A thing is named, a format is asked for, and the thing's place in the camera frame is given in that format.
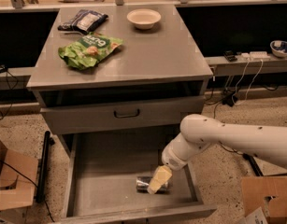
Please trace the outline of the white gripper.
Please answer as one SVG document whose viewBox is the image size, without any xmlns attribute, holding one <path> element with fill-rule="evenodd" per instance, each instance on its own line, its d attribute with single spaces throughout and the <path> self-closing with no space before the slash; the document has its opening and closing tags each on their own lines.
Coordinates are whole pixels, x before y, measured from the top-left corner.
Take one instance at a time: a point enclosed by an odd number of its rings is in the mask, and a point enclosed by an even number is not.
<svg viewBox="0 0 287 224">
<path fill-rule="evenodd" d="M 149 183 L 147 191 L 155 194 L 172 176 L 172 171 L 178 171 L 188 164 L 197 154 L 210 146 L 202 138 L 190 139 L 188 135 L 179 133 L 163 150 L 162 166 L 159 166 Z"/>
</svg>

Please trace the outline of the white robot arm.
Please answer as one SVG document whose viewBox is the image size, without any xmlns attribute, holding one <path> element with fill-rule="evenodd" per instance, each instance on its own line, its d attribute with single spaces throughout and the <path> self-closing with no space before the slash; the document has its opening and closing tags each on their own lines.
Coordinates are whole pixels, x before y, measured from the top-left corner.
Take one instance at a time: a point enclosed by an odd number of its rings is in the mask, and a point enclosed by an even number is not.
<svg viewBox="0 0 287 224">
<path fill-rule="evenodd" d="M 287 127 L 222 123 L 203 115 L 186 116 L 179 134 L 162 152 L 147 191 L 155 194 L 193 156 L 212 144 L 220 144 L 287 169 Z"/>
</svg>

